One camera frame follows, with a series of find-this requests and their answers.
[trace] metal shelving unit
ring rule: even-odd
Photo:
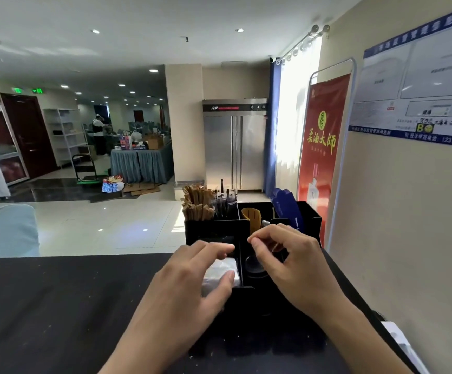
[[[63,164],[71,162],[73,166],[72,156],[79,154],[79,147],[87,146],[85,133],[76,131],[74,126],[80,125],[74,120],[74,110],[44,109],[44,116],[56,158]]]

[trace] curtain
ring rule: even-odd
[[[292,54],[281,68],[278,125],[276,130],[276,187],[297,194],[300,148],[311,75],[318,70],[321,37],[304,51]]]
[[[270,86],[269,86],[269,107],[266,121],[266,152],[264,163],[264,192],[267,196],[274,193],[275,178],[276,178],[276,130],[278,126],[278,105],[280,100],[280,81],[281,81],[281,62],[276,58],[271,63],[270,69]]]

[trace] black countertop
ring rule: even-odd
[[[405,359],[357,291],[326,256],[349,299]],[[97,373],[115,348],[153,275],[169,257],[141,254],[0,259],[0,374]],[[348,370],[332,343],[307,317],[243,317],[242,313],[225,312],[189,354],[166,372]]]

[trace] person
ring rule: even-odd
[[[94,144],[96,145],[96,153],[98,156],[106,156],[106,138],[104,137],[104,118],[99,114],[96,114],[96,118],[93,119],[93,137]]]
[[[411,374],[344,295],[316,239],[279,224],[254,232],[248,242],[283,295],[318,323],[351,372]],[[283,263],[271,252],[282,247],[289,252]],[[179,247],[155,274],[99,374],[162,373],[187,352],[223,308],[234,281],[234,272],[226,272],[202,298],[205,271],[233,250],[231,244],[203,241]]]

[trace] ceiling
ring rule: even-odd
[[[67,84],[96,102],[130,90],[165,99],[163,64],[258,65],[359,1],[0,0],[0,79]]]

